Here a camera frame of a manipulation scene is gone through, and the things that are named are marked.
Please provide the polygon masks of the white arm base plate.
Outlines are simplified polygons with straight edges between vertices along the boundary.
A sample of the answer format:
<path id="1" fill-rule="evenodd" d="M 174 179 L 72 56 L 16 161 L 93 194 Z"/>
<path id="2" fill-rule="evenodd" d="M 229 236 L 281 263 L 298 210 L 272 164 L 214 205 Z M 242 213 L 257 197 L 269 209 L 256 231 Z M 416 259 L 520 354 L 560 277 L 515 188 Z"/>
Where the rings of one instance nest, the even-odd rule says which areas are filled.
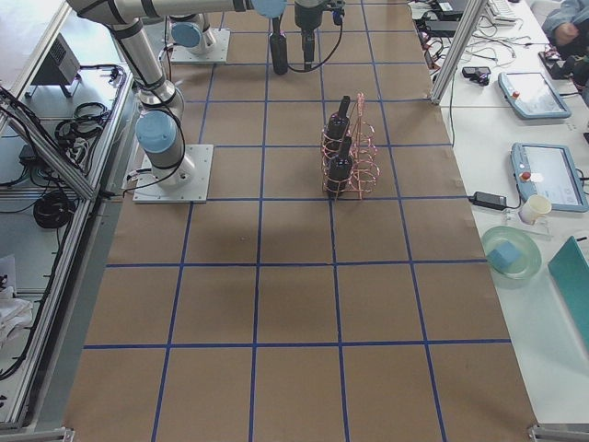
<path id="1" fill-rule="evenodd" d="M 208 28 L 202 32 L 192 23 L 177 24 L 171 35 L 173 64 L 225 64 L 227 61 L 229 29 Z"/>
<path id="2" fill-rule="evenodd" d="M 186 145 L 185 156 L 179 168 L 170 171 L 152 169 L 146 154 L 143 154 L 142 169 L 137 177 L 133 201 L 140 204 L 179 204 L 207 202 L 213 145 Z"/>

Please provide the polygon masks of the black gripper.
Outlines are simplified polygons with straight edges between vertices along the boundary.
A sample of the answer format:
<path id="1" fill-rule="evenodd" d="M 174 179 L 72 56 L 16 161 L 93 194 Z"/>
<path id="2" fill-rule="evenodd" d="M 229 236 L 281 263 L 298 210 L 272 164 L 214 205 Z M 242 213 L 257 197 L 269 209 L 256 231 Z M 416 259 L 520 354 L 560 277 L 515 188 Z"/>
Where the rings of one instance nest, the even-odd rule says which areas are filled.
<path id="1" fill-rule="evenodd" d="M 313 31 L 322 23 L 322 0 L 295 0 L 294 21 L 302 31 Z"/>

